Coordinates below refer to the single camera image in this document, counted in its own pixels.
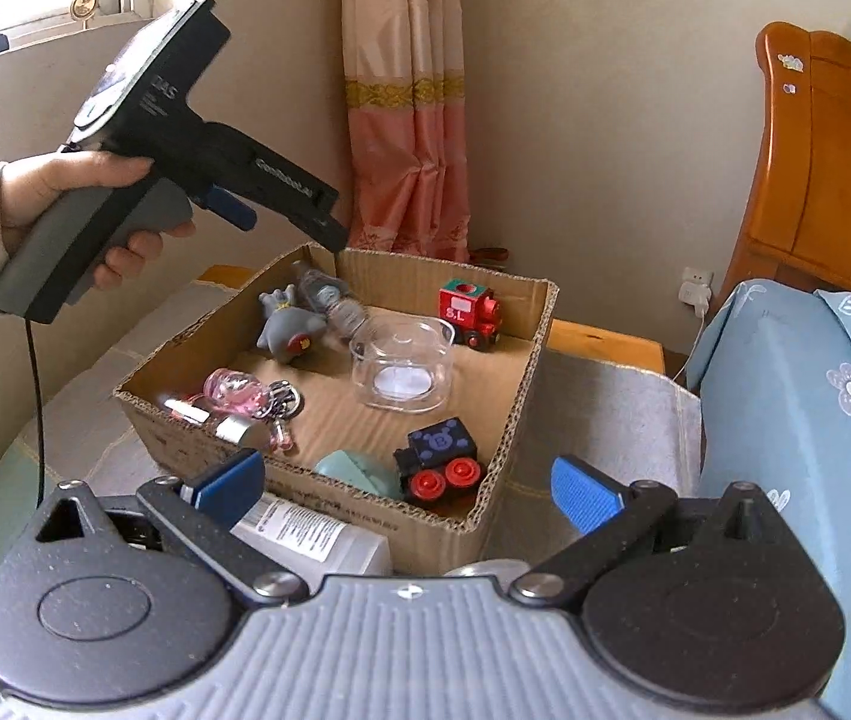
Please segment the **person's left hand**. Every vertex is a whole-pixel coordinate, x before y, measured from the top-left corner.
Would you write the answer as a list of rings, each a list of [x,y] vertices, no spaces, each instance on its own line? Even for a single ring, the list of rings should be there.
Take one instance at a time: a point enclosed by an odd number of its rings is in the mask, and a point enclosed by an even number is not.
[[[40,154],[12,161],[2,170],[0,182],[5,252],[12,257],[38,218],[64,193],[87,187],[128,187],[144,179],[151,167],[149,158],[126,158],[106,151]],[[139,277],[162,250],[162,232],[133,232],[126,244],[108,250],[103,263],[95,268],[95,288],[108,291]]]

